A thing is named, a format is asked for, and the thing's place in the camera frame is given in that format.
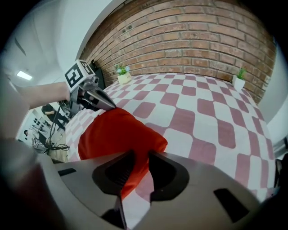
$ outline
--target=red cloth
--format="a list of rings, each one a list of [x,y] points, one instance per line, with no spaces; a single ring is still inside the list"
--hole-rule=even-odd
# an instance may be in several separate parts
[[[127,111],[116,108],[97,116],[81,135],[78,152],[81,160],[134,150],[134,169],[124,185],[125,198],[148,172],[148,151],[164,152],[167,140]]]

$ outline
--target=curved wall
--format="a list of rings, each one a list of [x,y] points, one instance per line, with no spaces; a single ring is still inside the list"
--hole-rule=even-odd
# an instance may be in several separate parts
[[[228,81],[243,66],[245,88],[258,103],[275,54],[261,21],[236,2],[129,0],[97,28],[81,59],[94,59],[107,85],[117,79],[120,62],[133,75],[195,73]]]

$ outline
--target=table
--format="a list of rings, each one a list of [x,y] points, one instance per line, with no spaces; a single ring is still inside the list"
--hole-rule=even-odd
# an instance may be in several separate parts
[[[105,91],[117,107],[167,139],[165,152],[215,165],[260,201],[271,194],[275,163],[270,134],[245,89],[237,92],[231,83],[212,77],[167,73],[135,76]],[[70,161],[79,160],[80,135],[99,113],[103,111],[83,110],[67,125]],[[153,181],[148,173],[123,206],[136,216],[139,209],[149,209],[151,191]],[[128,222],[133,227],[137,220]]]

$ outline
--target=black cable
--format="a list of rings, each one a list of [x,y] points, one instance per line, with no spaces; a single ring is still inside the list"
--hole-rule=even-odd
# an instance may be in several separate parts
[[[42,152],[42,154],[44,154],[46,152],[48,154],[50,150],[64,150],[64,151],[68,151],[70,149],[70,147],[68,145],[66,145],[66,144],[59,144],[57,146],[52,146],[52,141],[51,141],[51,138],[52,138],[53,134],[55,133],[55,129],[56,129],[55,121],[57,119],[58,113],[60,112],[60,109],[62,107],[63,102],[64,101],[61,101],[60,106],[59,106],[59,108],[58,108],[58,110],[57,110],[57,112],[56,112],[56,114],[54,116],[54,119],[53,119],[53,123],[52,123],[51,129],[50,129],[50,135],[49,135],[49,147],[47,149],[45,149]]]

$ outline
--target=potted plant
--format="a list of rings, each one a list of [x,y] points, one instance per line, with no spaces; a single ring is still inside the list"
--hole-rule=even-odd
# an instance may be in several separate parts
[[[245,72],[246,70],[244,68],[241,68],[237,75],[233,75],[232,84],[234,88],[236,89],[236,91],[240,91],[245,84],[245,81],[243,79],[243,75]]]
[[[119,84],[125,84],[131,80],[131,75],[129,73],[129,66],[125,66],[123,63],[115,66],[116,71],[118,73],[118,81]]]

